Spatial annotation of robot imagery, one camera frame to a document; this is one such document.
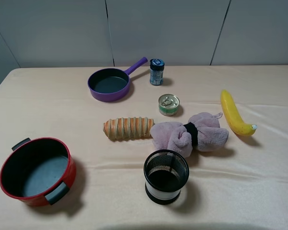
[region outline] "bread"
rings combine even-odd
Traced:
[[[108,120],[103,124],[106,136],[111,140],[148,138],[150,129],[154,125],[153,119],[147,117],[116,118]]]

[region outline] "red pot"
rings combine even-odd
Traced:
[[[67,146],[55,138],[29,138],[13,148],[1,168],[3,192],[29,206],[53,205],[72,186],[76,165]]]

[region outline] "purple frying pan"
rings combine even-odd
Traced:
[[[124,97],[130,88],[129,75],[147,62],[143,57],[129,69],[102,69],[93,73],[87,81],[91,94],[102,102],[112,102]]]

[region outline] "pot handle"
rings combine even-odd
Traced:
[[[147,58],[143,57],[141,60],[139,60],[137,63],[133,64],[130,68],[125,70],[124,72],[130,75],[132,72],[134,72],[137,68],[144,65],[146,62],[148,62]]]
[[[50,205],[57,203],[67,192],[69,187],[62,181],[52,192],[45,195]]]
[[[26,139],[20,141],[18,144],[14,145],[14,146],[12,147],[12,150],[15,151],[15,150],[18,149],[20,146],[22,146],[23,144],[29,142],[30,140],[31,140],[30,138],[26,138]]]

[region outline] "yellow banana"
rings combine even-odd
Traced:
[[[229,92],[222,90],[221,105],[229,127],[240,136],[251,136],[257,129],[257,125],[244,123],[238,109]]]

